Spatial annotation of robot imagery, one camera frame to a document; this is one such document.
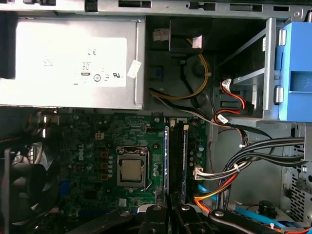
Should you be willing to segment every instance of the power connector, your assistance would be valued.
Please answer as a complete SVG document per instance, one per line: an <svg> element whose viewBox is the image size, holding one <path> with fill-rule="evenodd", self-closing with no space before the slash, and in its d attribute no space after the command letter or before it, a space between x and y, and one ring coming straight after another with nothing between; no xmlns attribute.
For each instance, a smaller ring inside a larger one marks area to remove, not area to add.
<svg viewBox="0 0 312 234"><path fill-rule="evenodd" d="M203 178L198 175L199 172L204 172L204 169L200 165L194 166L193 175L195 180L203 180Z"/></svg>

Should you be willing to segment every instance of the screw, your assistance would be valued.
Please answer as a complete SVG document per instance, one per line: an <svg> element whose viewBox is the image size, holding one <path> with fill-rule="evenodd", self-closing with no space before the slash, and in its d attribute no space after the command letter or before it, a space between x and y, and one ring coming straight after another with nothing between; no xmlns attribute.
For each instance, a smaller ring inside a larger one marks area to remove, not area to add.
<svg viewBox="0 0 312 234"><path fill-rule="evenodd" d="M301 15L300 11L295 11L293 14L295 17L299 17Z"/></svg>
<svg viewBox="0 0 312 234"><path fill-rule="evenodd" d="M124 211L120 213L120 216L125 217L125 216L128 216L129 214L130 214L129 211Z"/></svg>
<svg viewBox="0 0 312 234"><path fill-rule="evenodd" d="M182 209L183 211L188 211L188 210L190 209L190 207L189 207L189 206L182 206L181 209Z"/></svg>
<svg viewBox="0 0 312 234"><path fill-rule="evenodd" d="M308 22L312 23L312 11L308 14Z"/></svg>
<svg viewBox="0 0 312 234"><path fill-rule="evenodd" d="M224 215L224 213L222 211L216 211L214 214L217 217L222 217Z"/></svg>
<svg viewBox="0 0 312 234"><path fill-rule="evenodd" d="M161 206L154 206L153 210L154 211L160 211L161 210Z"/></svg>

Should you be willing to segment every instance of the yellow wire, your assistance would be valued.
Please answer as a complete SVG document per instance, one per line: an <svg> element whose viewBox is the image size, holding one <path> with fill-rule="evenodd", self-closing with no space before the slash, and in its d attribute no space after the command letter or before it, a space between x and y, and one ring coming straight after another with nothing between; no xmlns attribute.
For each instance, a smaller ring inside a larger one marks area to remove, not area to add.
<svg viewBox="0 0 312 234"><path fill-rule="evenodd" d="M166 95L166 94L159 94L159 93L156 93L152 90L150 90L150 93L152 93L153 95L159 97L159 98L164 98L164 99L167 99L167 100L181 100L181 99L185 99L185 98L192 98L194 96L196 96L197 94L201 93L205 87L207 86L208 84L208 78L209 78L209 70L208 70L208 65L207 65L207 62L205 60L205 58L203 57L202 54L199 54L198 55L202 65L204 66L204 69L205 69L205 79L204 79L204 82L202 83L202 85L199 87L199 89L197 89L193 94L190 94L190 95L187 95L187 96L182 96L182 97L175 97L175 96L169 96L169 95Z"/></svg>

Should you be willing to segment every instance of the white connector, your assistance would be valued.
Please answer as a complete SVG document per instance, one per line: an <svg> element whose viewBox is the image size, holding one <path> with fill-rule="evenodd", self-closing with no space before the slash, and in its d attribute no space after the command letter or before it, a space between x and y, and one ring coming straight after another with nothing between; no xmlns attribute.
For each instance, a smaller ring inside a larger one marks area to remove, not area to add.
<svg viewBox="0 0 312 234"><path fill-rule="evenodd" d="M193 175L195 180L203 180L201 176L198 175L199 172L204 172L204 169L199 165L194 166Z"/></svg>
<svg viewBox="0 0 312 234"><path fill-rule="evenodd" d="M95 136L96 140L103 140L104 139L104 133L96 133L96 136Z"/></svg>

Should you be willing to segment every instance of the metal frame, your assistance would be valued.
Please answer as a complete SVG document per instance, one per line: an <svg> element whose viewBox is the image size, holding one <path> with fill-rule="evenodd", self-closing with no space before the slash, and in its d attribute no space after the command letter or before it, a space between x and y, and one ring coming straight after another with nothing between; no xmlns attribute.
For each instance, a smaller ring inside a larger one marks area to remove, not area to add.
<svg viewBox="0 0 312 234"><path fill-rule="evenodd" d="M22 0L15 0L15 3L0 4L2 11L51 11L62 13L86 14L84 0L58 0L56 6L40 6L39 4L26 5ZM215 10L205 11L203 9L189 9L188 1L176 0L155 0L151 1L151 8L119 7L118 0L98 0L97 15L170 15L170 16L198 16L198 17L225 17L225 18L250 18L303 21L309 6L284 5L289 11L276 11L274 7L278 4L261 4L262 11L233 11L231 3L217 2Z"/></svg>
<svg viewBox="0 0 312 234"><path fill-rule="evenodd" d="M150 152L146 147L131 147L134 149L133 152L128 152L123 147L117 146L116 150L118 153L117 156L117 185L122 187L134 187L134 188L140 188L144 187L146 188L146 174L149 173L148 165L149 165L149 159L150 159ZM143 162L143 166L141 168L141 176L142 181L141 182L123 182L121 181L121 166L119 164L120 160L140 160Z"/></svg>

